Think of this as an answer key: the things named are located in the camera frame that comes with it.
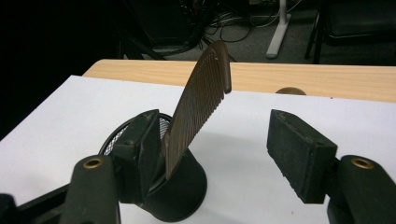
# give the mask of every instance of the brass insert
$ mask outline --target brass insert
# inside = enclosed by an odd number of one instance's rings
[[[101,166],[102,163],[103,163],[102,159],[92,158],[92,159],[89,159],[88,161],[85,161],[83,166],[85,169],[94,169],[96,167]]]
[[[352,162],[352,164],[356,165],[359,168],[368,169],[368,170],[374,169],[373,163],[370,161],[367,161],[366,159],[352,158],[350,161]]]

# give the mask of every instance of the black mesh cup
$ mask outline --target black mesh cup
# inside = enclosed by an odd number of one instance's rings
[[[113,144],[132,120],[123,123],[107,138],[99,154],[110,155]],[[170,116],[160,114],[161,137],[170,120]],[[177,222],[189,217],[199,208],[206,195],[205,170],[188,149],[172,177],[166,180],[164,176],[160,183],[149,190],[146,200],[137,206],[164,222]]]

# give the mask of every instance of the comb teeth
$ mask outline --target comb teeth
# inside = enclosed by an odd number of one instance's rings
[[[231,91],[227,49],[214,42],[201,56],[180,97],[163,138],[166,179],[169,179],[192,139]]]

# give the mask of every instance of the dark background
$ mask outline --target dark background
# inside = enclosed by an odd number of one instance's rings
[[[70,75],[116,58],[117,38],[93,1],[1,1],[0,139]]]

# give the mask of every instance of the metal stand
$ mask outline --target metal stand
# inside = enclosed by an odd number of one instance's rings
[[[274,36],[271,40],[270,47],[267,50],[266,56],[269,59],[274,59],[277,57],[277,53],[279,52],[280,45],[283,41],[283,36],[288,29],[289,21],[291,15],[286,14],[286,0],[279,1],[279,24],[276,27]]]

